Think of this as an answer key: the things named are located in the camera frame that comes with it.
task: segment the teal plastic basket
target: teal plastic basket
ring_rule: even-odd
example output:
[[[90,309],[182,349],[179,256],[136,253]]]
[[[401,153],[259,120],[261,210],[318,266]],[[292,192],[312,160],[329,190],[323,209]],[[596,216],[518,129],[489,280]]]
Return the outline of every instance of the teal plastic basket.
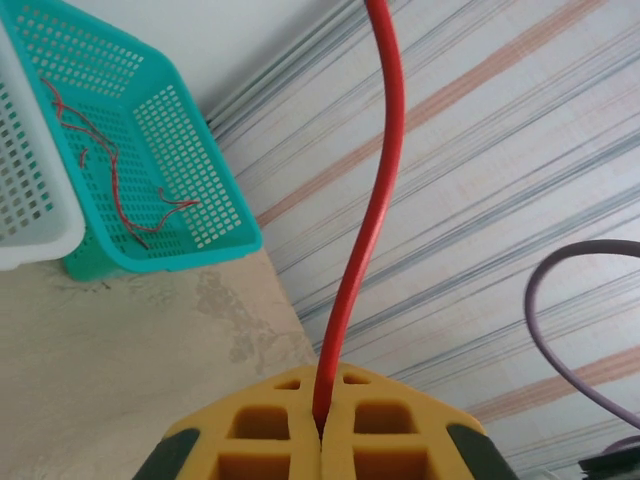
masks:
[[[74,279],[183,270],[260,248],[255,219],[180,74],[164,55],[59,0],[0,0],[0,17],[86,217],[81,245],[64,260]],[[172,208],[159,188],[170,200],[200,203],[172,215],[159,232],[140,233],[146,249],[118,217],[107,153],[88,135],[61,126],[42,78],[117,144],[120,197],[131,221],[154,227]],[[71,113],[63,121],[78,124]]]

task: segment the white wall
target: white wall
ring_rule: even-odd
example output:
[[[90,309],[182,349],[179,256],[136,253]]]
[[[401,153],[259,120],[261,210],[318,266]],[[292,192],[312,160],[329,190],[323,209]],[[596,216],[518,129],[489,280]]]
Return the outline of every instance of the white wall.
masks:
[[[338,0],[67,0],[166,54],[208,113]]]

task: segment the red wire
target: red wire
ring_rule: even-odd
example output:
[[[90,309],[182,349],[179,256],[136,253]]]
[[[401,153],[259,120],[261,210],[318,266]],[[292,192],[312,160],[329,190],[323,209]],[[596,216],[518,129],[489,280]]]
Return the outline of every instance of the red wire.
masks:
[[[384,77],[386,96],[384,141],[371,200],[338,288],[320,353],[313,391],[313,417],[320,437],[322,437],[331,406],[333,384],[349,317],[391,203],[404,140],[404,77],[391,12],[386,0],[366,0],[366,5],[378,44]]]
[[[197,204],[200,203],[200,201],[198,201],[198,200],[169,201],[169,200],[164,198],[162,187],[160,187],[158,189],[158,194],[160,196],[160,199],[162,201],[164,201],[165,203],[168,203],[170,205],[178,205],[178,206],[176,208],[170,210],[169,212],[167,212],[162,217],[162,219],[160,220],[158,225],[156,225],[153,228],[145,227],[145,226],[142,226],[142,225],[138,225],[137,223],[134,223],[131,220],[129,220],[127,218],[127,216],[125,215],[124,210],[122,208],[122,202],[120,201],[120,189],[118,188],[118,186],[119,186],[119,180],[118,180],[118,157],[120,156],[120,150],[118,149],[118,146],[114,142],[109,140],[107,138],[107,136],[104,135],[100,130],[98,130],[98,127],[96,127],[91,122],[91,120],[89,120],[84,114],[82,114],[78,110],[76,110],[76,109],[74,109],[74,108],[72,108],[72,107],[70,107],[68,105],[65,105],[62,102],[62,97],[60,96],[60,93],[51,84],[51,82],[49,82],[48,80],[46,80],[44,78],[41,78],[40,80],[42,80],[42,82],[47,87],[49,87],[49,89],[53,92],[53,95],[55,96],[55,101],[53,102],[53,105],[56,107],[56,117],[60,121],[60,124],[63,127],[68,128],[69,130],[76,130],[76,131],[79,131],[79,132],[86,133],[93,140],[95,140],[102,148],[104,148],[105,151],[109,154],[109,158],[111,160],[111,186],[112,186],[112,191],[113,191],[113,200],[114,200],[114,203],[116,205],[116,211],[118,213],[118,216],[120,217],[120,221],[125,226],[127,231],[144,248],[149,249],[149,245],[147,244],[147,242],[145,242],[140,237],[140,235],[138,235],[137,232],[135,232],[134,229],[141,230],[143,232],[156,233],[156,232],[160,231],[160,229],[162,229],[162,227],[164,227],[164,224],[166,223],[166,221],[169,219],[169,217],[171,215],[173,215],[174,213],[176,213],[176,212],[178,212],[180,210],[184,210],[185,208],[188,208],[188,207],[191,207],[193,205],[197,205]],[[91,130],[87,130],[86,128],[78,127],[76,125],[72,125],[70,123],[63,122],[62,121],[62,114],[64,113],[65,110],[69,110],[71,113],[73,113],[76,116],[80,117],[80,119],[85,124],[87,124],[91,128]],[[107,144],[111,145],[114,148],[115,153],[111,151],[111,149],[107,146]],[[88,148],[84,148],[82,150],[82,153],[80,154],[80,168],[84,168],[85,158],[86,158],[86,155],[87,155],[88,151],[89,151]]]

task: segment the foam block hole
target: foam block hole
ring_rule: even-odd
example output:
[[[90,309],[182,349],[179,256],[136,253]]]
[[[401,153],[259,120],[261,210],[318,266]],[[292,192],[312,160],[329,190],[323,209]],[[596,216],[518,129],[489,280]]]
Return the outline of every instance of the foam block hole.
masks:
[[[289,480],[288,455],[224,454],[211,480]]]
[[[233,419],[228,438],[289,440],[287,411],[282,407],[247,407]]]
[[[359,375],[354,375],[353,373],[344,374],[342,377],[342,381],[347,385],[367,385],[371,383],[370,380]]]
[[[354,449],[356,480],[435,480],[423,450]]]
[[[356,407],[354,433],[403,434],[416,433],[411,412],[399,403],[360,403]]]
[[[300,380],[289,380],[287,382],[276,385],[276,390],[300,390]]]

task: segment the white plastic basket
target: white plastic basket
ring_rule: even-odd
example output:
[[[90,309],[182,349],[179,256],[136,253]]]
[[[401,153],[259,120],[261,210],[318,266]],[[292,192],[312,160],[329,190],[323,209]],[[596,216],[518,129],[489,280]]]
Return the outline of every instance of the white plastic basket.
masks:
[[[0,270],[64,257],[84,229],[58,149],[0,21]]]

